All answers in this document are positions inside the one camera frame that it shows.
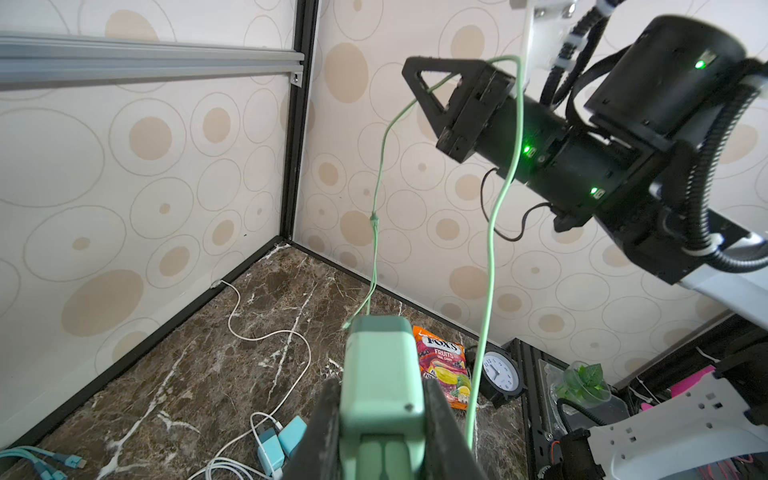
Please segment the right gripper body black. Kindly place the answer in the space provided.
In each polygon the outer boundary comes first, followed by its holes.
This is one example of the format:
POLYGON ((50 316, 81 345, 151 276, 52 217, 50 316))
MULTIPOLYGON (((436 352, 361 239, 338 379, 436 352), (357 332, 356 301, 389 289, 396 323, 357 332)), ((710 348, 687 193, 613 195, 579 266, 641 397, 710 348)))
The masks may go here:
POLYGON ((478 154, 533 190, 554 211, 558 232, 591 218, 612 234, 668 231, 670 209, 651 192, 670 157, 666 88, 610 73, 586 105, 591 133, 575 111, 561 118, 513 95, 516 79, 487 61, 438 59, 435 68, 460 78, 448 102, 435 104, 442 153, 459 163, 478 154))

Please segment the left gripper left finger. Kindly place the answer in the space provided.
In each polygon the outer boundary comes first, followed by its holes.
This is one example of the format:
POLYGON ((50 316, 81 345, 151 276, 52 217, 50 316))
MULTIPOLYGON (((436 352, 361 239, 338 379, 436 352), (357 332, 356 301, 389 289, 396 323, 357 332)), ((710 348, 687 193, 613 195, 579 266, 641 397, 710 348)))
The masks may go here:
POLYGON ((323 383, 304 435, 284 471, 286 480, 341 479, 339 458, 341 384, 323 383))

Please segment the light green charger plug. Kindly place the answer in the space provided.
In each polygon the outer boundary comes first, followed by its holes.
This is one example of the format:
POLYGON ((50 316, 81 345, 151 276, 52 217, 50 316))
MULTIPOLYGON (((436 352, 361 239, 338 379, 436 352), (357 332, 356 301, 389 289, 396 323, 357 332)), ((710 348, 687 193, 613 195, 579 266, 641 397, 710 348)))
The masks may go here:
POLYGON ((344 479, 416 479, 426 450, 416 342, 401 316, 359 316, 349 327, 340 396, 344 479))

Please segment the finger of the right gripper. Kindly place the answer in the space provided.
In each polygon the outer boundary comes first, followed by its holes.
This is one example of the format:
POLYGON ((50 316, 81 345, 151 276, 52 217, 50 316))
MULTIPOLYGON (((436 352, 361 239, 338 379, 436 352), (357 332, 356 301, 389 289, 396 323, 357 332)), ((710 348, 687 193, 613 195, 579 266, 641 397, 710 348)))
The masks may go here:
POLYGON ((424 136, 435 142, 457 110, 451 106, 456 90, 465 93, 465 81, 472 84, 480 70, 478 59, 449 59, 411 56, 402 67, 402 77, 411 94, 405 110, 414 110, 417 126, 424 136))

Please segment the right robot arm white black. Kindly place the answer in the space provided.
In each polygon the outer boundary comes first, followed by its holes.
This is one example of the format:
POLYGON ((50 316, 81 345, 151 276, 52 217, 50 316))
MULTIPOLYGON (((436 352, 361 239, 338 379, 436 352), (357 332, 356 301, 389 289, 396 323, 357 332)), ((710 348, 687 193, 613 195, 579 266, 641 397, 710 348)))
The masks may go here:
POLYGON ((402 74, 442 153, 484 157, 543 199, 557 232, 595 220, 632 264, 765 326, 767 237, 714 211, 710 195, 767 66, 674 15, 594 61, 618 7, 598 1, 568 25, 573 2, 528 4, 525 51, 549 68, 538 99, 488 60, 415 56, 402 74))

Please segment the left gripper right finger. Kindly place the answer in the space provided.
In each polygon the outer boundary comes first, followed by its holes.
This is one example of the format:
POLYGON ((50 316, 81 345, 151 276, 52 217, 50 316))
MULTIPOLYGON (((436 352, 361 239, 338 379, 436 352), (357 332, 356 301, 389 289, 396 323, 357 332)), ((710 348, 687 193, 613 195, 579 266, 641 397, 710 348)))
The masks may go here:
POLYGON ((426 448, 423 479, 486 479, 435 379, 423 381, 426 448))

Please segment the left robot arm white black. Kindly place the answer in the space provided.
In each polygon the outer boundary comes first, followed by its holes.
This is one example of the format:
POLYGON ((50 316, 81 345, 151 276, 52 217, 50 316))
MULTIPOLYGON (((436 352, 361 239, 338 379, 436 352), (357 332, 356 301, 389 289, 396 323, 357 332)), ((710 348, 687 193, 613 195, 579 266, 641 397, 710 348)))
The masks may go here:
MULTIPOLYGON (((561 442, 550 479, 661 479, 767 449, 767 345, 722 359, 682 395, 561 442)), ((358 316, 341 379, 326 381, 287 479, 480 479, 435 380, 423 379, 409 321, 358 316)))

